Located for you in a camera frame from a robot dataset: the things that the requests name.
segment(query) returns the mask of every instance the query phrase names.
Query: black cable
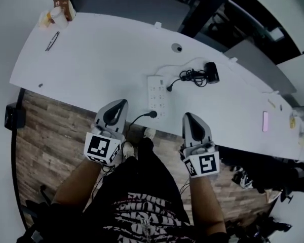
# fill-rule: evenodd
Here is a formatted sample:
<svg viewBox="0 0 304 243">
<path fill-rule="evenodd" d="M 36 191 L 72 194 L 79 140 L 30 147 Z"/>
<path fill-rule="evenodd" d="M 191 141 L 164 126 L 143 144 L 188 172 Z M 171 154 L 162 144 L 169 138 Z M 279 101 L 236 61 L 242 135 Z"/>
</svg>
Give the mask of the black cable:
<svg viewBox="0 0 304 243">
<path fill-rule="evenodd" d="M 183 194 L 183 192 L 185 192 L 186 191 L 186 189 L 188 188 L 188 187 L 190 187 L 190 185 L 188 184 L 186 187 L 185 187 L 185 189 L 180 193 L 180 195 L 182 195 Z"/>
<path fill-rule="evenodd" d="M 207 85 L 206 71 L 204 71 L 204 70 L 194 71 L 194 69 L 184 70 L 184 71 L 180 72 L 179 78 L 176 79 L 174 82 L 172 82 L 172 84 L 170 86 L 167 87 L 167 90 L 169 92 L 171 92 L 173 84 L 179 80 L 193 81 L 196 86 L 204 87 L 205 85 Z"/>
<path fill-rule="evenodd" d="M 145 113 L 145 114 L 142 114 L 142 115 L 140 115 L 139 117 L 137 117 L 135 120 L 133 120 L 133 121 L 131 122 L 131 124 L 129 124 L 128 129 L 127 129 L 127 132 L 126 132 L 126 135 L 125 135 L 125 138 L 127 138 L 127 135 L 128 135 L 128 132 L 129 132 L 130 129 L 131 129 L 131 126 L 132 126 L 138 119 L 140 119 L 140 118 L 143 117 L 143 116 L 150 116 L 151 118 L 155 118 L 155 117 L 158 116 L 158 114 L 157 114 L 156 111 L 151 111 L 151 112 L 149 112 L 149 113 Z"/>
<path fill-rule="evenodd" d="M 184 185 L 181 187 L 181 189 L 180 189 L 180 191 L 179 191 L 180 195 L 182 195 L 183 192 L 184 192 L 188 187 L 189 187 L 189 178 L 185 181 Z"/>
</svg>

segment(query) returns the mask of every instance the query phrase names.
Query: wooden floor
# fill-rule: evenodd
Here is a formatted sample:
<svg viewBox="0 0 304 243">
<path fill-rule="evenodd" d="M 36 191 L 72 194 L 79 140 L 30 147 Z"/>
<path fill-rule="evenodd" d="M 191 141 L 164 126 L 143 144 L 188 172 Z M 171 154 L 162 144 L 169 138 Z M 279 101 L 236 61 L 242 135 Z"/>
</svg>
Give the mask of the wooden floor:
<svg viewBox="0 0 304 243">
<path fill-rule="evenodd" d="M 29 91 L 25 93 L 23 107 L 27 112 L 26 126 L 18 130 L 16 146 L 17 180 L 22 205 L 27 199 L 37 203 L 43 201 L 41 185 L 46 185 L 46 193 L 52 198 L 58 186 L 81 163 L 86 133 L 90 131 L 96 114 Z M 143 127 L 132 126 L 129 141 L 135 144 L 142 136 Z M 178 153 L 182 142 L 181 137 L 159 131 L 154 138 L 154 152 L 169 169 L 179 188 L 188 179 Z M 214 191 L 225 220 L 241 220 L 242 224 L 249 224 L 257 213 L 267 211 L 270 205 L 265 203 L 264 194 L 259 194 L 255 189 L 242 189 L 231 181 L 232 176 L 229 168 L 221 165 L 217 180 L 212 181 Z M 183 193 L 182 200 L 192 219 L 189 189 Z M 27 224 L 31 225 L 30 216 L 25 217 Z"/>
</svg>

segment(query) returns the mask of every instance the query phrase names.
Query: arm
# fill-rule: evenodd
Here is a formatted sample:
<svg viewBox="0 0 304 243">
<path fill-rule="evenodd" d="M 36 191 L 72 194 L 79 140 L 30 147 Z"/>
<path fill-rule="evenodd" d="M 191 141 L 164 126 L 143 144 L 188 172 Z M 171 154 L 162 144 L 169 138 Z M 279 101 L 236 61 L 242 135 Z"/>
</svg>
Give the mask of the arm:
<svg viewBox="0 0 304 243">
<path fill-rule="evenodd" d="M 59 186 L 53 202 L 61 205 L 76 207 L 83 211 L 92 189 L 97 181 L 102 166 L 88 159 L 72 172 Z"/>
<path fill-rule="evenodd" d="M 224 216 L 206 176 L 190 178 L 193 219 L 202 234 L 226 233 Z"/>
</svg>

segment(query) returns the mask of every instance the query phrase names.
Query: white cable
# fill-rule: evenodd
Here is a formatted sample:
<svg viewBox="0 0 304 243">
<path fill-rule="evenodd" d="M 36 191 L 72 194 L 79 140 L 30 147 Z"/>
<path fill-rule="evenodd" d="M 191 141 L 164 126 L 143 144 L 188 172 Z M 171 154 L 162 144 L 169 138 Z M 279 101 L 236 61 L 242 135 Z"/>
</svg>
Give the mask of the white cable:
<svg viewBox="0 0 304 243">
<path fill-rule="evenodd" d="M 189 60 L 188 62 L 184 63 L 183 65 L 164 65 L 164 66 L 159 67 L 158 70 L 155 72 L 154 75 L 157 75 L 158 72 L 159 72 L 162 68 L 165 68 L 165 67 L 184 67 L 184 66 L 186 66 L 187 64 L 193 62 L 193 61 L 196 60 L 196 59 L 205 59 L 205 60 L 207 60 L 207 59 L 204 58 L 204 57 L 197 57 L 197 58 L 193 58 L 193 59 Z"/>
</svg>

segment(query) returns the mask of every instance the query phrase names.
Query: gray desk partition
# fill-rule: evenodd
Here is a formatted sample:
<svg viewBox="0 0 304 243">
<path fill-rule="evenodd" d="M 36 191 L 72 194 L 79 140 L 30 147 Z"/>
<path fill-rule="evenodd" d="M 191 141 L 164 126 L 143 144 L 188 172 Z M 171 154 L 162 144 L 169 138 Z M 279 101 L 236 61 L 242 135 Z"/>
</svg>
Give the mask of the gray desk partition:
<svg viewBox="0 0 304 243">
<path fill-rule="evenodd" d="M 271 59 L 248 40 L 243 40 L 224 54 L 229 58 L 236 57 L 240 65 L 255 74 L 273 90 L 279 91 L 281 95 L 297 91 Z"/>
<path fill-rule="evenodd" d="M 189 6 L 175 0 L 70 0 L 77 12 L 107 14 L 155 24 L 177 31 Z"/>
</svg>

